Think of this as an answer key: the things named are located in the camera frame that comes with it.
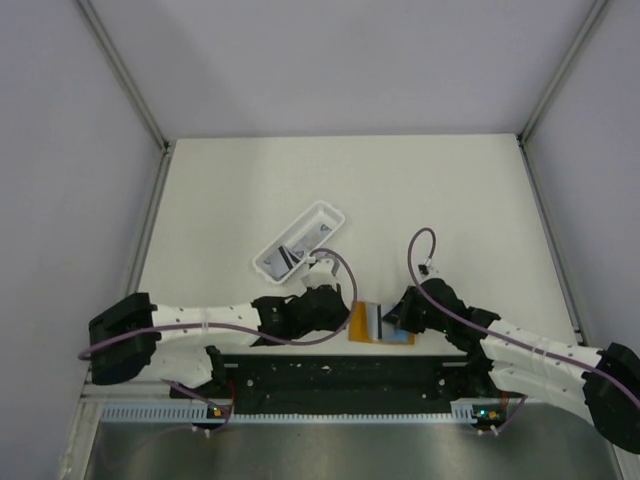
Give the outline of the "yellow leather card holder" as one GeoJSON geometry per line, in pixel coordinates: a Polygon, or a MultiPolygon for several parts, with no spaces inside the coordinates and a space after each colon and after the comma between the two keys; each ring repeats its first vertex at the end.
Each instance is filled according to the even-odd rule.
{"type": "MultiPolygon", "coordinates": [[[[351,342],[358,343],[371,343],[381,345],[413,345],[415,343],[415,335],[407,331],[396,328],[392,325],[384,325],[383,339],[380,342],[372,342],[368,338],[366,332],[366,313],[365,304],[372,302],[358,302],[356,311],[351,318],[348,327],[348,339],[351,342]]],[[[394,306],[394,303],[381,304],[383,306],[383,313],[388,313],[394,306]]]]}

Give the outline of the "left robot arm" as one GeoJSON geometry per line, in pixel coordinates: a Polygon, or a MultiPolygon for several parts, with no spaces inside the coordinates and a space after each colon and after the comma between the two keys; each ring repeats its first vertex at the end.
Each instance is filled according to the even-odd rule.
{"type": "Polygon", "coordinates": [[[137,292],[89,322],[89,345],[78,357],[89,362],[96,385],[147,373],[212,397],[226,387],[226,349],[327,342],[348,326],[355,305],[332,284],[226,307],[169,306],[137,292]]]}

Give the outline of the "silver card black stripe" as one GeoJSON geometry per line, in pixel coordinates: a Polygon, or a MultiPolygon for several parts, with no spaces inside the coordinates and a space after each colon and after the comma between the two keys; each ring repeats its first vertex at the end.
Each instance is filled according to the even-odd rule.
{"type": "Polygon", "coordinates": [[[384,325],[382,318],[384,316],[383,306],[381,304],[366,303],[366,332],[368,338],[372,342],[380,342],[383,339],[384,325]]]}

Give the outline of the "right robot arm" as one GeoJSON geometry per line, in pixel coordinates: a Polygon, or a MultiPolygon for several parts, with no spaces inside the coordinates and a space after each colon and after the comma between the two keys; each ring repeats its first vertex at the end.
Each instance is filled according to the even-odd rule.
{"type": "Polygon", "coordinates": [[[474,393],[497,389],[538,399],[582,418],[624,451],[639,452],[639,357],[631,348],[551,340],[466,305],[439,278],[408,287],[383,320],[412,334],[442,333],[467,354],[474,393]]]}

